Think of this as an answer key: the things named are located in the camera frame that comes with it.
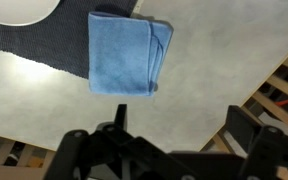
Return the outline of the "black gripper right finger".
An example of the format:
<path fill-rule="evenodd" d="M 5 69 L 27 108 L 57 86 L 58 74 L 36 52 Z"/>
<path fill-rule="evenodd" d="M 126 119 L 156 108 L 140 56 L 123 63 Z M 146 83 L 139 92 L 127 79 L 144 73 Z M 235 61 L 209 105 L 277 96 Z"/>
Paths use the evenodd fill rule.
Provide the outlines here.
<path fill-rule="evenodd" d="M 261 129 L 259 123 L 236 105 L 228 107 L 225 127 L 245 152 L 249 151 L 255 136 Z"/>

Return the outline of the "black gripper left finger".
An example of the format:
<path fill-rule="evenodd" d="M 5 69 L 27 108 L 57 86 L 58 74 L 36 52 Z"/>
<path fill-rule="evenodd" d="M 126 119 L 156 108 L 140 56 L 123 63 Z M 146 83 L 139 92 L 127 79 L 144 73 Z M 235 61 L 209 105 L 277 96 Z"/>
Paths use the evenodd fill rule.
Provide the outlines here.
<path fill-rule="evenodd" d="M 114 118 L 114 124 L 122 128 L 127 129 L 127 105 L 119 104 Z"/>

